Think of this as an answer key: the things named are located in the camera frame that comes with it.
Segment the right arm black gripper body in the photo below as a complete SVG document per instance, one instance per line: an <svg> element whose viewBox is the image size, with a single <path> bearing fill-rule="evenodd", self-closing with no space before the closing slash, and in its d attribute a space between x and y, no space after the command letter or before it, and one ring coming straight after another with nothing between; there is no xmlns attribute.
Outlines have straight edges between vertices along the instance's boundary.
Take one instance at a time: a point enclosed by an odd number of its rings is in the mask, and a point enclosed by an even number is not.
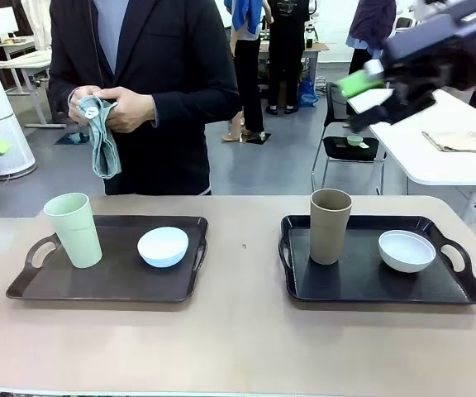
<svg viewBox="0 0 476 397"><path fill-rule="evenodd" d="M393 86L385 108L428 108L438 88L474 88L476 108L476 30L416 31L412 28L384 42L383 77Z"/></svg>

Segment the person's right hand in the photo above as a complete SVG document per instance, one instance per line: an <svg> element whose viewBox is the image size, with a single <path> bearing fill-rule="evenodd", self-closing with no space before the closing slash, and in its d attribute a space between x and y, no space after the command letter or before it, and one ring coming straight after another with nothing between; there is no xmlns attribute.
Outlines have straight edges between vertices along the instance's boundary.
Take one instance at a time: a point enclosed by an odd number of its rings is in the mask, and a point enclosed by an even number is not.
<svg viewBox="0 0 476 397"><path fill-rule="evenodd" d="M68 96L68 115L71 120L80 126L87 126L88 119L79 111L79 101L90 95L98 93L101 89L95 85L84 85L75 88Z"/></svg>

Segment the person's left hand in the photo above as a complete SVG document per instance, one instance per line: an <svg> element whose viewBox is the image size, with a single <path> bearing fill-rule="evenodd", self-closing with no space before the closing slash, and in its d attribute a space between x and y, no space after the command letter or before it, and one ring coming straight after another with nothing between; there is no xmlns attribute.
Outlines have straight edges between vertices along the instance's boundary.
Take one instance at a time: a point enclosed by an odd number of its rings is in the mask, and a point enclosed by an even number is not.
<svg viewBox="0 0 476 397"><path fill-rule="evenodd" d="M155 101L151 95L123 87L104 88L93 94L101 100L112 100L117 104L106 120L106 126L114 132L130 133L145 122L155 121Z"/></svg>

